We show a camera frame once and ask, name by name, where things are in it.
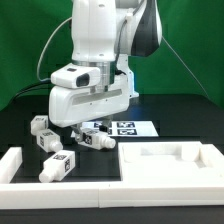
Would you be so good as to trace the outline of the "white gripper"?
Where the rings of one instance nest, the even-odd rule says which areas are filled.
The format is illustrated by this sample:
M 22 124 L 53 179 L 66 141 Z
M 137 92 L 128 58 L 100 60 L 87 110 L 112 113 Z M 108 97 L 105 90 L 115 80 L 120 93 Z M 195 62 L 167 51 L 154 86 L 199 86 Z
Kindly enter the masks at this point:
M 116 76 L 107 91 L 98 92 L 100 81 L 98 67 L 66 65 L 51 75 L 50 121 L 59 127 L 74 125 L 77 142 L 83 141 L 82 122 L 125 111 L 129 106 L 126 75 Z M 110 126 L 111 120 L 105 119 L 99 130 L 108 132 Z

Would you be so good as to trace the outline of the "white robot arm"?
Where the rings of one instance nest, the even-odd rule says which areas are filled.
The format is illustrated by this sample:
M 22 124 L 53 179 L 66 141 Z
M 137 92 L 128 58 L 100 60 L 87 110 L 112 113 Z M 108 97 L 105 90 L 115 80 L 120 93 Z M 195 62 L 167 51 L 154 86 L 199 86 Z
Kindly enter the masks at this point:
M 72 62 L 51 75 L 49 118 L 72 127 L 82 142 L 82 123 L 128 108 L 128 65 L 119 57 L 147 57 L 158 49 L 157 0 L 73 0 L 71 35 Z

